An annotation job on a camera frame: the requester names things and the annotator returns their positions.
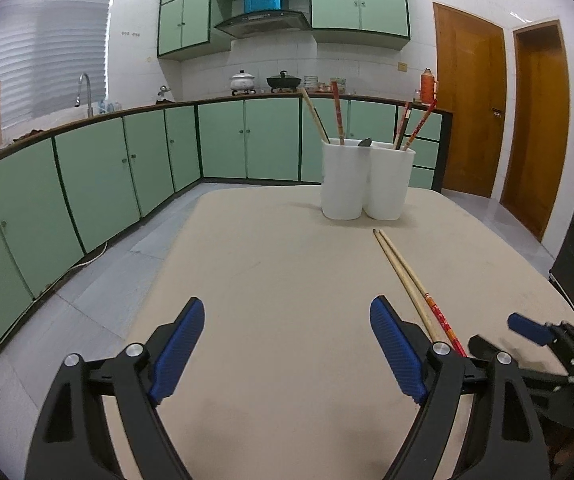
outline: orange thermos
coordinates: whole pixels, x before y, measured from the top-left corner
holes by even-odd
[[[425,69],[420,76],[420,101],[428,105],[433,102],[436,95],[436,78],[433,76],[432,71],[428,68]]]

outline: beige tabletop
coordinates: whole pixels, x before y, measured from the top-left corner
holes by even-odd
[[[562,372],[506,319],[518,311],[574,323],[571,308],[442,195],[409,189],[398,221],[343,222],[322,215],[318,186],[214,191],[177,236],[128,337],[144,342],[191,296],[205,303],[203,334],[158,408],[195,480],[382,480],[418,407],[387,365],[369,304],[385,294],[402,319],[422,323],[374,227],[397,245],[463,345],[481,334],[523,365]],[[451,476],[468,406],[461,402],[437,479]],[[138,479],[114,402],[107,412],[123,474]]]

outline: tiled floor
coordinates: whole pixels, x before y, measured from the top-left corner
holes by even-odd
[[[63,358],[115,355],[176,234],[197,199],[228,184],[200,184],[173,200],[131,234],[81,269],[27,321],[0,356],[0,468],[24,476],[40,406]],[[553,258],[497,202],[452,191],[444,194],[483,221],[543,275]]]
[[[515,216],[495,200],[443,189],[442,194],[475,216],[519,252],[540,274],[548,278],[554,257]]]

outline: window blind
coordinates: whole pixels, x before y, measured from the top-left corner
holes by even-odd
[[[105,97],[109,6],[110,0],[0,0],[3,128],[73,107],[83,72],[92,102]]]

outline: pot lid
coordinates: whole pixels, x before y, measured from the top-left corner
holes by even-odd
[[[256,79],[254,76],[252,76],[251,74],[248,74],[247,72],[245,72],[244,70],[241,70],[240,73],[234,74],[233,76],[231,76],[229,79],[240,79],[240,78],[252,78],[252,79]]]

